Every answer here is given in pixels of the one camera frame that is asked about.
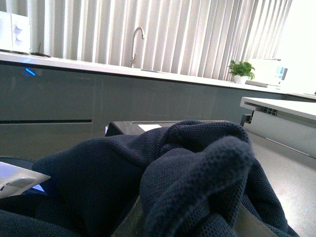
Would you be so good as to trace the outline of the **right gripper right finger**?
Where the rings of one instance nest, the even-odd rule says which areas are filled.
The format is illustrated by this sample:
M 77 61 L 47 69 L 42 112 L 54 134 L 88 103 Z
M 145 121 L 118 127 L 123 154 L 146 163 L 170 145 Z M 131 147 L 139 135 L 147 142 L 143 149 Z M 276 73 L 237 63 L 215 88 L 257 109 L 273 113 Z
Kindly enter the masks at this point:
M 240 205 L 233 230 L 238 237 L 277 237 L 274 232 L 242 204 Z

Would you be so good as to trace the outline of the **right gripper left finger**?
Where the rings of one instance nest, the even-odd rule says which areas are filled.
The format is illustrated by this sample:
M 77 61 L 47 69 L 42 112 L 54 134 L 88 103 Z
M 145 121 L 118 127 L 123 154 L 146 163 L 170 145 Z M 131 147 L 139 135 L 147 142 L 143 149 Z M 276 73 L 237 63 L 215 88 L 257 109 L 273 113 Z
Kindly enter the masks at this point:
M 145 215 L 140 197 L 137 197 L 131 210 L 115 229 L 111 237 L 143 237 Z

